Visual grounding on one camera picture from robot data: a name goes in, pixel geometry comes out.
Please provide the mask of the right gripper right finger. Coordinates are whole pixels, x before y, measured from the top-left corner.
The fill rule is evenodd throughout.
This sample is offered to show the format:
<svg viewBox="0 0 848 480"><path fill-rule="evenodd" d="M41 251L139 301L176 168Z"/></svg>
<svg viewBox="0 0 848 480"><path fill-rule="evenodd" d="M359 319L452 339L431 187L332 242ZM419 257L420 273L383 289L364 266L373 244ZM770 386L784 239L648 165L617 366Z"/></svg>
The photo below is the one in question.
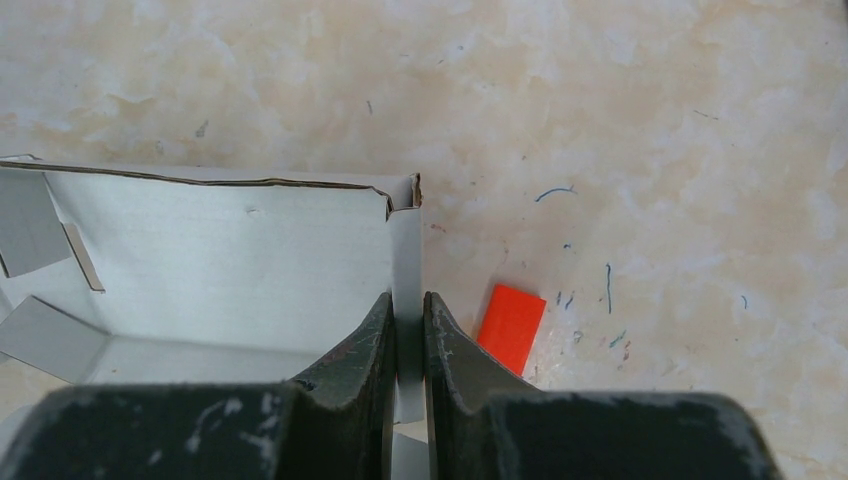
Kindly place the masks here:
<svg viewBox="0 0 848 480"><path fill-rule="evenodd" d="M423 300L435 479L778 479L756 423L698 392L543 391Z"/></svg>

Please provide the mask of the small red block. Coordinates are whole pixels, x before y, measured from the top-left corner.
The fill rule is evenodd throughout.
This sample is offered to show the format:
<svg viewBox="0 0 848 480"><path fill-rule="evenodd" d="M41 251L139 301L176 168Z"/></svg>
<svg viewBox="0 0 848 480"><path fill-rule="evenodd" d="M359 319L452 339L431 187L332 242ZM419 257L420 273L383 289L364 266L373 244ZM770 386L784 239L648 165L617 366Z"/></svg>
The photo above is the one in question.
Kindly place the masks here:
<svg viewBox="0 0 848 480"><path fill-rule="evenodd" d="M477 334L477 343L513 374L521 377L547 302L534 294L496 284Z"/></svg>

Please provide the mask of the white cardboard box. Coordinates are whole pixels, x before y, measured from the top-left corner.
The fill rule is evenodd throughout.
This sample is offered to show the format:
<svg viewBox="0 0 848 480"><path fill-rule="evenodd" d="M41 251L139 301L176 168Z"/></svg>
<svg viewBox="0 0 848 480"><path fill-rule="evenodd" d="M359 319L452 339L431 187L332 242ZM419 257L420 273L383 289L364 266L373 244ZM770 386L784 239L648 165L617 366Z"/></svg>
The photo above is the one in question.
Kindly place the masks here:
<svg viewBox="0 0 848 480"><path fill-rule="evenodd" d="M426 443L395 431L424 412L419 182L5 157L1 351L63 388L272 383L386 293L387 479L426 479Z"/></svg>

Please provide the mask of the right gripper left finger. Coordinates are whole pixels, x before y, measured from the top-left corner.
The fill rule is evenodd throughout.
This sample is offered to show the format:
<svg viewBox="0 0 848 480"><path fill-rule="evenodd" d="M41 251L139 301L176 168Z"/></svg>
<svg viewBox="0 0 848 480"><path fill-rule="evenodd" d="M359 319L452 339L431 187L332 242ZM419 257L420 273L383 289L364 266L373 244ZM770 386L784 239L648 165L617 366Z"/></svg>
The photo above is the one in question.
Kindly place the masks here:
<svg viewBox="0 0 848 480"><path fill-rule="evenodd" d="M36 405L5 479L387 479L396 334L380 295L360 325L272 383L66 387Z"/></svg>

